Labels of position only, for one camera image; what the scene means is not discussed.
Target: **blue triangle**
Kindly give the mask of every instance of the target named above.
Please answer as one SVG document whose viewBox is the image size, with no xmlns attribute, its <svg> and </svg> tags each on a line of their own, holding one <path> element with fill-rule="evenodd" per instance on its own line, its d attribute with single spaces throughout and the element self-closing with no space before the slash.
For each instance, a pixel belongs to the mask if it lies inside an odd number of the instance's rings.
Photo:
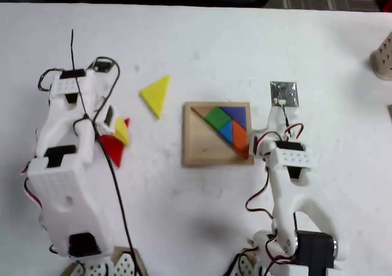
<svg viewBox="0 0 392 276">
<path fill-rule="evenodd" d="M 228 143 L 233 144 L 233 125 L 231 120 L 219 130 L 219 133 Z"/>
<path fill-rule="evenodd" d="M 222 106 L 222 110 L 225 111 L 232 119 L 234 119 L 243 129 L 246 130 L 246 110 L 243 106 Z"/>
</svg>

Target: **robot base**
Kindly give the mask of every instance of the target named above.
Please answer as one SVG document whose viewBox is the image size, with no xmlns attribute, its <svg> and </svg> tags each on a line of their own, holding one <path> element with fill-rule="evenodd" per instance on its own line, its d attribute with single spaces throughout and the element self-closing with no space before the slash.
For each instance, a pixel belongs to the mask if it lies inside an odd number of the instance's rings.
<svg viewBox="0 0 392 276">
<path fill-rule="evenodd" d="M 115 247 L 111 258 L 102 258 L 100 261 L 82 262 L 85 271 L 78 263 L 72 263 L 61 276 L 135 276 L 134 262 L 129 255 L 130 249 L 125 247 Z M 147 276 L 147 271 L 139 252 L 135 249 L 137 263 L 142 272 L 141 276 Z"/>
</svg>

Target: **yellow triangle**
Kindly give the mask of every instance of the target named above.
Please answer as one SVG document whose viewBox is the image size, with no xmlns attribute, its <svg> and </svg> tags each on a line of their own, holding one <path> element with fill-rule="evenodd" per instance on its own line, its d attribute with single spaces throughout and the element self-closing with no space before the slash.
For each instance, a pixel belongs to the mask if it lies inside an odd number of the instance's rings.
<svg viewBox="0 0 392 276">
<path fill-rule="evenodd" d="M 120 140 L 125 146 L 129 144 L 129 133 L 127 124 L 121 117 L 117 117 L 115 123 L 115 134 L 114 137 Z"/>
<path fill-rule="evenodd" d="M 157 82 L 154 82 L 153 84 L 147 86 L 140 92 L 140 95 L 143 100 L 145 100 L 147 105 L 151 108 L 151 110 L 158 118 L 160 118 L 162 115 L 162 109 L 164 107 L 169 79 L 170 76 L 167 75 L 158 80 Z"/>
</svg>

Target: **red triangle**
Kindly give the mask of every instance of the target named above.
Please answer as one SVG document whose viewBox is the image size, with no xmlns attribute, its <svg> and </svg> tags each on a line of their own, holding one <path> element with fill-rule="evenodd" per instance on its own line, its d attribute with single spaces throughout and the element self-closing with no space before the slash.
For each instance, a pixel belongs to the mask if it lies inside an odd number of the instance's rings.
<svg viewBox="0 0 392 276">
<path fill-rule="evenodd" d="M 129 119 L 125 119 L 124 122 L 128 127 Z M 111 135 L 102 135 L 100 139 L 102 140 L 106 153 L 113 163 L 116 164 L 117 167 L 120 167 L 125 145 Z"/>
</svg>

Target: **purple triangle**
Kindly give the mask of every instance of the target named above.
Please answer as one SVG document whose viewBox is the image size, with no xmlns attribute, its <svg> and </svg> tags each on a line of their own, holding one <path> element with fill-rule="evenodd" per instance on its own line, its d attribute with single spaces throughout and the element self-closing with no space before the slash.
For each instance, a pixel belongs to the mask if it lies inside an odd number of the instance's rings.
<svg viewBox="0 0 392 276">
<path fill-rule="evenodd" d="M 222 106 L 222 110 L 246 130 L 246 110 L 243 106 Z"/>
</svg>

